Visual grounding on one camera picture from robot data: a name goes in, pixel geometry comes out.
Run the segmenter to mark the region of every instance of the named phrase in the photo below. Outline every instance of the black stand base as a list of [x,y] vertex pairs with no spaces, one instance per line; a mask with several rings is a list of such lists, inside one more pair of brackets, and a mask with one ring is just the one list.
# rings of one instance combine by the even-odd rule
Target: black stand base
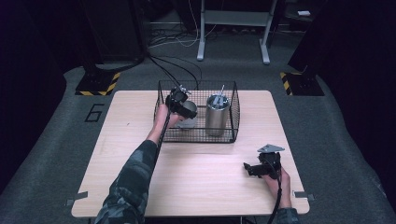
[[118,71],[96,69],[94,73],[86,72],[76,87],[76,95],[109,95],[119,77]]
[[287,95],[324,96],[315,78],[306,80],[300,73],[280,73]]

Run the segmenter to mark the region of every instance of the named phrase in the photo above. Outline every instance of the silver tumbler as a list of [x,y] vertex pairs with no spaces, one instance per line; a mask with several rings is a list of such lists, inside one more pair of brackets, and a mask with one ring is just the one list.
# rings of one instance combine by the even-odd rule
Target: silver tumbler
[[226,96],[221,94],[210,95],[206,101],[206,133],[212,136],[224,134],[229,111],[230,102]]

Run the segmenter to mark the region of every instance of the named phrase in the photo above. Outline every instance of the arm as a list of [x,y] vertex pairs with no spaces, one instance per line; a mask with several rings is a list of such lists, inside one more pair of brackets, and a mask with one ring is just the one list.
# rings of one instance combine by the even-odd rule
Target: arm
[[[277,180],[272,179],[268,175],[263,175],[262,178],[268,185],[271,194],[276,199],[278,183]],[[299,224],[300,219],[298,218],[297,210],[292,207],[290,199],[290,176],[281,168],[281,188],[282,197],[280,198],[279,208],[277,210],[277,224]]]
[[[149,197],[149,183],[155,167],[157,145],[166,121],[168,108],[160,105],[146,140],[132,153],[119,175],[110,186],[95,223],[143,223]],[[171,114],[168,127],[181,116]]]

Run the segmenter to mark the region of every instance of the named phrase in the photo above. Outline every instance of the wire basket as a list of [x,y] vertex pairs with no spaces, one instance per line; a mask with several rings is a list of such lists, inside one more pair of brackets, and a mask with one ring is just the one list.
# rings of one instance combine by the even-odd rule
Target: wire basket
[[[186,88],[191,94],[188,94],[188,101],[197,105],[196,123],[192,128],[170,128],[165,132],[164,142],[179,143],[233,143],[236,140],[239,129],[240,106],[238,91],[234,81],[179,81],[183,88]],[[224,129],[206,128],[206,101],[213,94],[218,94],[224,85],[222,94],[230,102],[230,109],[227,113],[227,120]],[[177,84],[171,80],[160,80],[158,84],[158,100],[155,106],[154,118],[159,104],[164,104],[166,96]],[[220,135],[208,134],[211,131],[220,131]]]

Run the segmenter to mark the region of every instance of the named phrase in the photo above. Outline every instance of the camouflage sleeve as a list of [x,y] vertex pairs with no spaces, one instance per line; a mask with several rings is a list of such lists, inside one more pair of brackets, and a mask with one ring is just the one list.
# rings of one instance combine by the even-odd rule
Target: camouflage sleeve
[[110,186],[95,224],[144,223],[157,145],[144,141]]
[[277,224],[300,224],[295,208],[281,208],[277,210]]

